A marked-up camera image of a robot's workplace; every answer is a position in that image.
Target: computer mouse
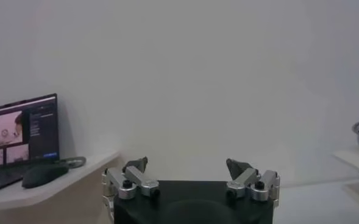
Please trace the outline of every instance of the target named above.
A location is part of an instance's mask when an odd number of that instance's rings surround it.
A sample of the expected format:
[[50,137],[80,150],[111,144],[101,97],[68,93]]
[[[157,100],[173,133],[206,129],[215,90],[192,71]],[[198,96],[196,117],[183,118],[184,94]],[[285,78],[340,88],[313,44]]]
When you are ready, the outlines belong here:
[[42,186],[66,174],[68,170],[68,166],[64,164],[46,164],[35,166],[23,175],[22,187],[33,188]]

